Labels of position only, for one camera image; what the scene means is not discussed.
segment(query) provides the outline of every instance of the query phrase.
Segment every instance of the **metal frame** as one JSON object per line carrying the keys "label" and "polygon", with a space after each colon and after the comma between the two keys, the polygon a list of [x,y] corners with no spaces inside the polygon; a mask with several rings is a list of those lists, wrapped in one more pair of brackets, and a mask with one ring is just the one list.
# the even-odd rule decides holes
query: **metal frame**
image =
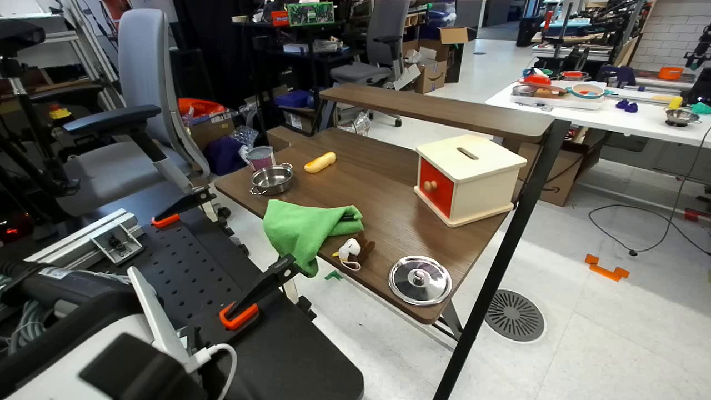
{"label": "metal frame", "polygon": [[464,333],[458,339],[458,344],[456,344],[456,348],[454,348],[454,354],[448,357],[447,372],[445,372],[445,376],[440,379],[440,387],[435,392],[435,400],[448,398],[454,387],[456,387],[456,382],[458,382],[458,376],[461,376],[461,372],[462,372],[462,367],[466,362],[466,355],[470,355],[470,351],[472,351],[472,347],[474,347],[474,342],[475,342],[475,337],[477,337],[477,333],[483,329],[483,323],[486,317],[489,305],[491,305],[491,299],[493,299],[493,295],[496,295],[506,269],[509,269],[509,263],[511,263],[511,258],[515,253],[515,246],[517,246],[517,242],[519,242],[519,238],[522,238],[522,234],[527,228],[527,223],[529,223],[529,218],[532,218],[532,214],[535,209],[535,202],[537,202],[537,197],[539,197],[539,193],[544,189],[544,182],[546,182],[546,177],[549,177],[549,174],[554,169],[555,155],[557,155],[557,152],[559,152],[559,146],[562,146],[562,142],[565,142],[565,137],[569,134],[569,127],[571,127],[571,122],[555,121],[546,132],[546,142],[543,146],[543,154],[539,154],[539,157],[537,157],[537,163],[533,166],[533,174],[532,174],[529,182],[522,186],[519,205],[517,205],[517,209],[514,214],[514,219],[511,219],[511,225],[506,228],[506,236],[504,236],[504,239],[502,239],[502,244],[501,244],[501,248],[498,248],[498,253],[493,258],[493,264],[491,264],[491,271],[489,271],[489,276],[484,279],[484,287],[483,287],[483,291],[480,291],[480,295],[477,295],[477,299],[475,299],[475,305],[474,305],[474,308],[472,308],[472,313],[466,317]]}

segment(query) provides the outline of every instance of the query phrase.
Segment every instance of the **green cloth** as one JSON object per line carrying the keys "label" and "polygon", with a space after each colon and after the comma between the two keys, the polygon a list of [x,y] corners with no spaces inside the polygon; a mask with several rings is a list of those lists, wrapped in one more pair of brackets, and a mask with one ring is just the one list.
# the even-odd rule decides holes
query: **green cloth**
{"label": "green cloth", "polygon": [[305,276],[316,276],[320,246],[331,236],[363,231],[363,214],[355,206],[317,209],[268,201],[265,231],[281,256],[294,256]]}

